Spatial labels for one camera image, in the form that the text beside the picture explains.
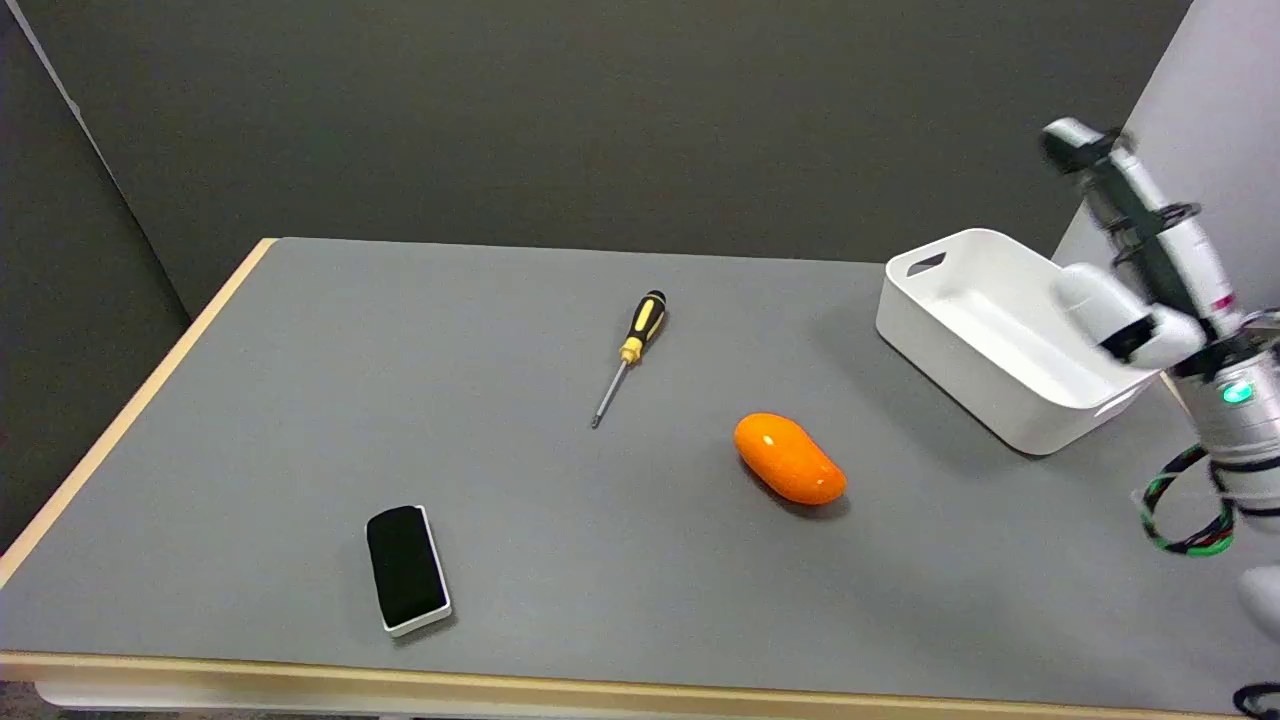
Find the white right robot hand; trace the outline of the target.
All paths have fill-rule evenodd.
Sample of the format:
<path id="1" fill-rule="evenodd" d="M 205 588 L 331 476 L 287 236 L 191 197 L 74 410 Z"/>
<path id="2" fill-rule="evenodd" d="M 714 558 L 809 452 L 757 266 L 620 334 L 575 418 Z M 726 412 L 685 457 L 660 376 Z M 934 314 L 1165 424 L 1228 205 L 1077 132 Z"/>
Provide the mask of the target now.
<path id="1" fill-rule="evenodd" d="M 1199 206 L 1166 196 L 1124 129 L 1064 117 L 1041 131 L 1039 145 L 1076 186 L 1114 254 L 1106 268 L 1062 268 L 1051 286 L 1089 342 L 1124 365 L 1179 377 L 1213 377 L 1256 355 Z"/>

